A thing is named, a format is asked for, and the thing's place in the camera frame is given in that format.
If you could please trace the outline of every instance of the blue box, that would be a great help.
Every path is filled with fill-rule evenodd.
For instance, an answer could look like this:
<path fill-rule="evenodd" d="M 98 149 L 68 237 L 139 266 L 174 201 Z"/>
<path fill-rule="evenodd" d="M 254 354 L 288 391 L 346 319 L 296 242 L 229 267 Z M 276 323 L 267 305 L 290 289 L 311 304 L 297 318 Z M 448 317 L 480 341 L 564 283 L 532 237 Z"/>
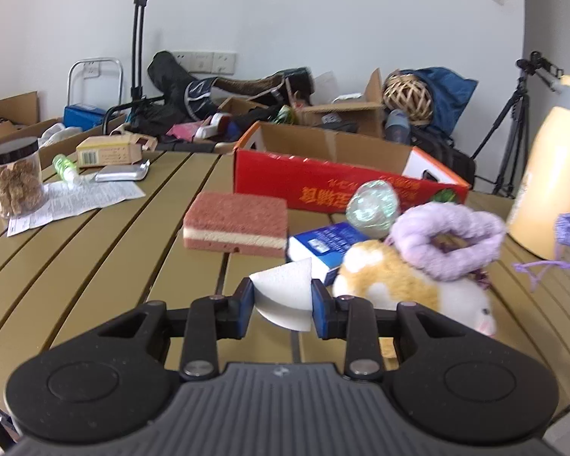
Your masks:
<path fill-rule="evenodd" d="M 312 277 L 329 286 L 338 276 L 348 249 L 369 239 L 349 223 L 342 222 L 290 236 L 287 254 L 292 261 L 310 258 Z"/>
<path fill-rule="evenodd" d="M 63 112 L 63 124 L 66 127 L 80 127 L 82 131 L 90 130 L 103 122 L 106 112 L 101 108 L 88 104 L 72 104 Z"/>

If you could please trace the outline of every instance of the iridescent ball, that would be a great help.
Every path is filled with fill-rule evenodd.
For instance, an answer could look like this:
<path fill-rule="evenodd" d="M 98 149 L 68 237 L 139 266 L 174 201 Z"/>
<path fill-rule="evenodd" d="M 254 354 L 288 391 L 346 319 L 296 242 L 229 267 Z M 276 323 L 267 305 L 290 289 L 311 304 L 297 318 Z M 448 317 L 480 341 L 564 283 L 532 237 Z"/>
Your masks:
<path fill-rule="evenodd" d="M 399 198 L 390 183 L 374 180 L 361 185 L 348 202 L 348 222 L 371 238 L 384 238 L 399 217 Z"/>

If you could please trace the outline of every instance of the glass jar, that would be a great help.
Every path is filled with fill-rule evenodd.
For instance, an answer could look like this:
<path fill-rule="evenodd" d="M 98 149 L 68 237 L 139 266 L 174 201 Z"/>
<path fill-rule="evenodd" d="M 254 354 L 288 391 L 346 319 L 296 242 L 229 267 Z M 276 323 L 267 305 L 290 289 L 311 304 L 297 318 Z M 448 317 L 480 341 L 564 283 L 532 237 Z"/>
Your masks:
<path fill-rule="evenodd" d="M 0 216 L 25 216 L 47 202 L 41 171 L 36 137 L 0 144 Z"/>

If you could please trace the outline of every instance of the blue water bottle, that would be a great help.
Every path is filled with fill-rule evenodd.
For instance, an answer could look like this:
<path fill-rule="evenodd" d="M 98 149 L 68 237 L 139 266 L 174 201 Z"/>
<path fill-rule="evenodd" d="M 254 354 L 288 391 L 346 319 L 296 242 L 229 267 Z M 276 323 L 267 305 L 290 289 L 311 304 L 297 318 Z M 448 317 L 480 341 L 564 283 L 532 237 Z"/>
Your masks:
<path fill-rule="evenodd" d="M 410 120 L 405 111 L 394 109 L 386 119 L 384 127 L 384 138 L 389 142 L 410 145 Z"/>

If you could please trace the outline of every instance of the green plastic bottle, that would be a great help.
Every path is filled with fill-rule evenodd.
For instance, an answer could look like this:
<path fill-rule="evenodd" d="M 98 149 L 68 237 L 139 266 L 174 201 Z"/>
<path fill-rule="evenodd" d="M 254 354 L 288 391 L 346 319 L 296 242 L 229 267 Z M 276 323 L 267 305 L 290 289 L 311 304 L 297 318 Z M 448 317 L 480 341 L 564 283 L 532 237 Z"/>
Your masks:
<path fill-rule="evenodd" d="M 81 185 L 82 177 L 78 174 L 78 168 L 63 154 L 58 154 L 53 158 L 53 168 L 64 182 L 68 185 Z"/>

